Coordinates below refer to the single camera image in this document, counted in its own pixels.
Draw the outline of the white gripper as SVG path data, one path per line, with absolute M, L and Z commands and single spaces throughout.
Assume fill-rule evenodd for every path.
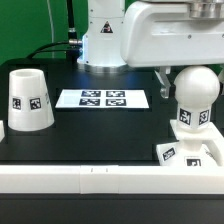
M 169 66 L 224 63 L 224 12 L 194 18 L 189 3 L 136 1 L 125 13 L 121 56 L 131 67 L 159 67 L 160 94 L 174 97 Z

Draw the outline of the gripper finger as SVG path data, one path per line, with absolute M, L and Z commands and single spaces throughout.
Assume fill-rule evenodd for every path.
M 224 94 L 224 65 L 221 68 L 222 70 L 218 75 L 218 79 L 220 82 L 220 94 Z

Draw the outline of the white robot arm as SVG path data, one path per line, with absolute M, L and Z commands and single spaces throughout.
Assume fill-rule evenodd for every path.
M 224 64 L 224 0 L 88 0 L 78 63 L 93 73 L 157 68 L 167 98 L 172 67 Z

